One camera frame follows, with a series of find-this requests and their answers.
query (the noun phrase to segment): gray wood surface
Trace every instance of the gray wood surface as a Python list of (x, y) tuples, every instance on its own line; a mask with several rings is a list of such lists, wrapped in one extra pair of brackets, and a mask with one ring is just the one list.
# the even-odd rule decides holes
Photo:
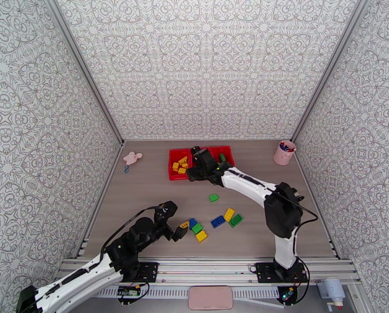
[[(174, 229), (180, 223), (195, 218), (208, 234), (202, 243), (192, 232), (178, 242), (162, 237), (142, 252), (142, 256), (167, 257), (270, 257), (275, 253), (274, 235), (265, 224), (264, 210), (249, 198), (207, 181), (169, 181), (169, 149), (193, 146), (231, 146), (236, 167), (258, 179), (270, 183), (286, 182), (295, 187), (305, 200), (301, 204), (310, 210), (315, 207), (295, 160), (280, 166), (273, 161), (277, 141), (128, 141), (123, 156), (129, 151), (142, 152), (143, 158), (124, 173), (121, 160), (103, 201), (88, 245), (86, 256), (96, 256), (105, 240), (124, 222), (143, 208), (168, 200), (178, 210), (169, 225)], [(210, 194), (219, 200), (211, 203)], [(223, 215), (228, 207), (240, 213), (244, 220), (235, 228), (223, 224), (213, 229), (211, 220)], [(153, 211), (145, 216), (152, 217)], [(304, 213), (302, 220), (311, 218)], [(299, 232), (297, 251), (300, 256), (333, 256), (328, 238), (320, 221), (304, 225)]]

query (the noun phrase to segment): yellow toy brick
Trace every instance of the yellow toy brick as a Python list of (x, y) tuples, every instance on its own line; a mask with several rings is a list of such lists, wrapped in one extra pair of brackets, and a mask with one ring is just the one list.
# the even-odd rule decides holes
[(229, 222), (230, 219), (232, 218), (232, 216), (234, 216), (234, 214), (235, 214), (235, 210), (233, 210), (232, 208), (228, 207), (228, 209), (226, 210), (226, 213), (224, 215), (225, 221)]
[(180, 224), (180, 226), (179, 226), (179, 227), (181, 227), (181, 228), (183, 228), (183, 229), (185, 229), (185, 228), (189, 227), (189, 221), (187, 221), (187, 222), (184, 222), (183, 224)]
[(204, 241), (206, 238), (208, 237), (207, 233), (205, 231), (201, 231), (201, 232), (198, 232), (197, 235), (196, 235), (196, 239), (198, 240), (198, 242), (202, 242)]
[(183, 165), (183, 164), (185, 164), (185, 163), (187, 163), (187, 156), (185, 156), (184, 158), (182, 158), (182, 159), (180, 159), (180, 160), (178, 161), (178, 164), (180, 164), (180, 165)]
[(173, 163), (173, 171), (174, 171), (174, 172), (177, 172), (177, 171), (178, 171), (178, 163), (177, 163), (177, 162), (174, 162), (174, 163)]

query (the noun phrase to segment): plush toy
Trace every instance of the plush toy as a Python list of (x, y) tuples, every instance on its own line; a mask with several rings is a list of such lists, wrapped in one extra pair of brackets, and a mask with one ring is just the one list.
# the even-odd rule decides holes
[(125, 161), (125, 169), (124, 172), (128, 173), (129, 166), (134, 164), (138, 159), (142, 158), (142, 153), (137, 153), (131, 151), (126, 156), (124, 156), (123, 160)]

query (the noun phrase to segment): patterned wall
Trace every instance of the patterned wall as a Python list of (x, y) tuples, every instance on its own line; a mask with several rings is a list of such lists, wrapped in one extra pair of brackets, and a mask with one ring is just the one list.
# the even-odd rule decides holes
[(0, 0), (0, 312), (80, 243), (119, 143), (42, 0)]
[(389, 0), (372, 1), (297, 143), (340, 253), (389, 313)]
[(356, 0), (58, 2), (125, 139), (280, 139)]

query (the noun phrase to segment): red tray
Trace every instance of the red tray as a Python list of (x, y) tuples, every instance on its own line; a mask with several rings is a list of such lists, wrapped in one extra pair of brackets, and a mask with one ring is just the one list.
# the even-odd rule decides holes
[[(225, 159), (227, 162), (235, 166), (234, 158), (232, 157), (232, 151), (230, 149), (230, 146), (219, 146), (219, 147), (207, 147), (206, 149), (209, 150), (212, 157), (220, 162), (219, 155), (221, 153), (224, 154)], [(189, 164), (189, 167), (192, 167), (192, 155), (190, 153), (190, 149), (171, 149), (168, 155), (168, 178), (170, 181), (176, 181), (176, 180), (187, 180), (187, 174), (178, 174), (177, 172), (173, 171), (173, 163), (179, 161), (180, 159), (187, 156), (187, 163)]]

